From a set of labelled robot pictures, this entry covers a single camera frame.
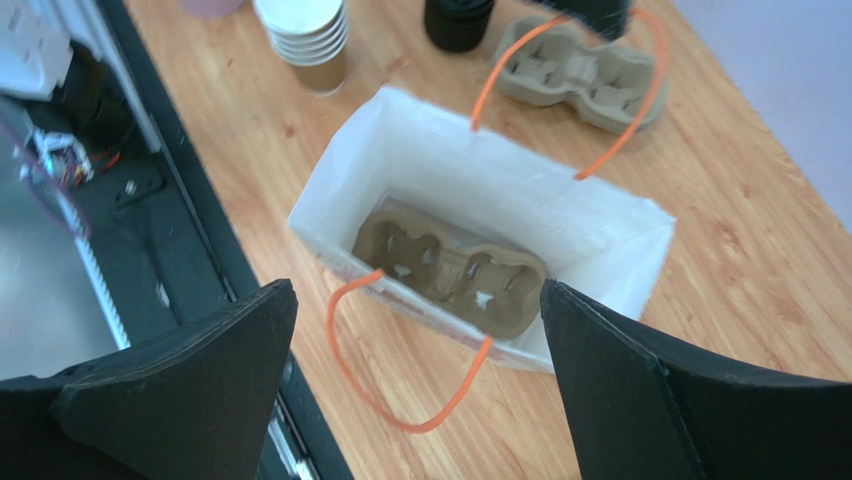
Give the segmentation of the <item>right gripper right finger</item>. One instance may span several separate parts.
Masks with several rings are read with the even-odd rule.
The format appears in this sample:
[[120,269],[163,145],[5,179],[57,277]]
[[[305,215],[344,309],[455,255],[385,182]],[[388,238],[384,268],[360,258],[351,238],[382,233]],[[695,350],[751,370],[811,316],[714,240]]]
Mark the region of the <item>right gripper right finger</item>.
[[541,314],[585,479],[847,479],[851,386],[687,343],[545,282]]

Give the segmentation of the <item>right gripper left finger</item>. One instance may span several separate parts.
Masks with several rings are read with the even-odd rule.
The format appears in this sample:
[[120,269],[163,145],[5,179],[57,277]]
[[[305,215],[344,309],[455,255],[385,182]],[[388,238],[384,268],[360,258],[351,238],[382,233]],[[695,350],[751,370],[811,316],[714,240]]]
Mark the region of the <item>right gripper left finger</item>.
[[1,384],[5,479],[251,479],[298,301],[279,279],[201,320]]

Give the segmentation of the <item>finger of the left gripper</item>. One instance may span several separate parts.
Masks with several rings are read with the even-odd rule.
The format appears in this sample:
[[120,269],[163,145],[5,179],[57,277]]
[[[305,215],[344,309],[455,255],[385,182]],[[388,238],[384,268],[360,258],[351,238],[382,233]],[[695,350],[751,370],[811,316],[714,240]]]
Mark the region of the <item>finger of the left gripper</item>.
[[603,40],[618,40],[627,32],[630,0],[533,0],[533,3],[578,20]]

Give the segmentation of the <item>pulp cup carrier tray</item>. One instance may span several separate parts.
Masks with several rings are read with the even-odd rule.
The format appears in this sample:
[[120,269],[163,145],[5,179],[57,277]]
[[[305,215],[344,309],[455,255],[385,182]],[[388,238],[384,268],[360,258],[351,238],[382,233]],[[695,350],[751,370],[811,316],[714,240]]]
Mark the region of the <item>pulp cup carrier tray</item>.
[[353,254],[497,339],[532,324],[548,276],[535,255],[400,202],[366,218]]

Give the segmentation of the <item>paper takeout bag orange handles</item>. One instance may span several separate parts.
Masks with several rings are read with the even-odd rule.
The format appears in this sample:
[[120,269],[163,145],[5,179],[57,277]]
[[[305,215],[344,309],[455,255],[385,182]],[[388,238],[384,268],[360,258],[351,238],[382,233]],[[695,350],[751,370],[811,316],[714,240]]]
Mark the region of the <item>paper takeout bag orange handles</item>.
[[[496,81],[512,55],[537,35],[567,26],[562,17],[527,17],[506,30],[469,115],[384,86],[343,124],[321,156],[288,223],[342,279],[327,305],[327,341],[357,395],[394,427],[414,434],[436,429],[467,394],[486,361],[547,373],[553,363],[540,308],[519,336],[497,339],[354,256],[359,228],[388,203],[413,206],[491,242],[531,253],[544,263],[547,278],[563,280],[629,318],[641,315],[665,261],[674,219],[652,201],[596,176],[662,107],[668,38],[662,22],[649,12],[636,8],[631,14],[647,25],[654,42],[649,90],[614,144],[580,171],[481,124],[489,95],[498,91]],[[359,289],[476,351],[461,386],[430,419],[402,420],[378,395],[357,385],[337,338],[335,314],[342,298]]]

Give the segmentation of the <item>stack of paper cups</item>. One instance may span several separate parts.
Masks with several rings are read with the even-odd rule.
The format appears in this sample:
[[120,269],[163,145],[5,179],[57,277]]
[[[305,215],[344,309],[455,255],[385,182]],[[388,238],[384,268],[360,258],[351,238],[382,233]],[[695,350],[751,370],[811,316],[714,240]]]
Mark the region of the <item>stack of paper cups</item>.
[[342,0],[256,0],[254,11],[274,53],[313,95],[331,95],[347,70],[349,24]]

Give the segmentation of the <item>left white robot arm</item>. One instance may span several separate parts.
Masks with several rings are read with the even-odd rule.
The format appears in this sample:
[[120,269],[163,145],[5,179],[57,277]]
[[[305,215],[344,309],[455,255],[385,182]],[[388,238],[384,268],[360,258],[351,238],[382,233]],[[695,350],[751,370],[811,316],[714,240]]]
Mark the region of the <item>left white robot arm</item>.
[[[219,19],[244,1],[188,1],[188,13]],[[259,1],[263,22],[297,36],[336,20],[344,1]],[[438,1],[449,12],[474,15],[486,1]],[[579,20],[606,41],[625,35],[633,1],[521,1]],[[1,1],[1,95],[46,101],[70,84],[72,43],[89,48],[96,61],[122,72],[116,43],[96,1]]]

